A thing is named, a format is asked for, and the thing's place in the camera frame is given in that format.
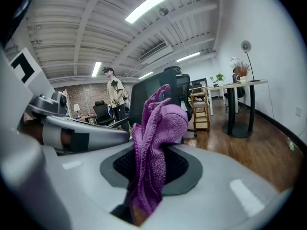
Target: black desk leg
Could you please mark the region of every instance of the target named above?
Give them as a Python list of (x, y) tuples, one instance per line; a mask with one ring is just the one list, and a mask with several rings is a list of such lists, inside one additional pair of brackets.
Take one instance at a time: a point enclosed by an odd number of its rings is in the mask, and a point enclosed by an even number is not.
[(235, 118), (236, 118), (234, 88), (227, 89), (227, 93), (228, 93), (228, 129), (227, 129), (227, 133), (231, 135), (232, 128), (235, 124)]
[(255, 115), (255, 88), (254, 85), (249, 86), (250, 90), (250, 114), (249, 114), (249, 124), (248, 124), (248, 131), (253, 131), (254, 125), (254, 115)]

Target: ceiling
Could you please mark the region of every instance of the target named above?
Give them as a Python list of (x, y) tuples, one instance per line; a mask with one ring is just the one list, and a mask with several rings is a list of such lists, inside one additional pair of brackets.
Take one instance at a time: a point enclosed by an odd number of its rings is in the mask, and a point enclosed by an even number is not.
[[(29, 51), (55, 82), (91, 77), (96, 61), (113, 67), (117, 76), (136, 78), (189, 54), (212, 52), (219, 0), (167, 0), (134, 24), (126, 22), (144, 1), (32, 0), (24, 18), (26, 33), (12, 37), (6, 55), (11, 60), (20, 47), (32, 47)], [(169, 14), (160, 15), (161, 8)], [(31, 43), (21, 43), (29, 39)], [(139, 61), (163, 41), (172, 46), (172, 53), (151, 64)]]

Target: dried flower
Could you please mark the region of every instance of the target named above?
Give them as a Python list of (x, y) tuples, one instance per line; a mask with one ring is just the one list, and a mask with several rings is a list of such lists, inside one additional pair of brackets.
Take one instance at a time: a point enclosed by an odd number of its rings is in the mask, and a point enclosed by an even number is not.
[(238, 74), (240, 77), (244, 77), (248, 75), (249, 64), (246, 64), (240, 61), (240, 62), (235, 62), (234, 65), (236, 68), (236, 74)]

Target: fluorescent light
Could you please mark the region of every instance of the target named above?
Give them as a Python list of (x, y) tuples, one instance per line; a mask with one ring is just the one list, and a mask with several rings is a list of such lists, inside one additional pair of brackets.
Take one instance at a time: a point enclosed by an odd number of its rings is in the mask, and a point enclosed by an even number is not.
[(183, 60), (185, 60), (185, 59), (189, 59), (189, 58), (191, 58), (191, 57), (194, 57), (194, 56), (197, 56), (197, 55), (199, 55), (200, 54), (200, 52), (197, 52), (197, 53), (195, 53), (195, 54), (192, 54), (192, 55), (189, 55), (189, 56), (185, 56), (185, 57), (183, 57), (183, 58), (181, 58), (181, 59), (178, 59), (178, 60), (176, 60), (177, 62), (180, 62), (180, 61), (183, 61)]
[(92, 73), (92, 77), (97, 76), (100, 65), (101, 65), (101, 62), (99, 62), (99, 61), (95, 63), (94, 70), (93, 70), (93, 73)]
[(139, 7), (137, 7), (131, 14), (128, 15), (126, 21), (132, 24), (137, 19), (139, 19), (143, 14), (149, 11), (149, 9), (153, 8), (154, 6), (163, 1), (164, 0), (146, 0)]
[(143, 78), (145, 78), (145, 77), (147, 77), (147, 76), (149, 76), (150, 74), (153, 74), (154, 72), (149, 72), (149, 73), (147, 73), (147, 74), (145, 74), (144, 76), (142, 76), (142, 77), (140, 77), (139, 79), (143, 79)]

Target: microfiber cloth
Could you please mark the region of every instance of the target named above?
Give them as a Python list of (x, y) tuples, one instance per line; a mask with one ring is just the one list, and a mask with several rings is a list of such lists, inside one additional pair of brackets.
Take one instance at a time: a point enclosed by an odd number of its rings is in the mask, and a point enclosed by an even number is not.
[(142, 125), (133, 125), (136, 174), (129, 186), (132, 204), (151, 215), (162, 200), (166, 165), (162, 143), (172, 143), (188, 129), (187, 113), (177, 105), (168, 104), (170, 98), (157, 102), (164, 92), (163, 85), (144, 104)]

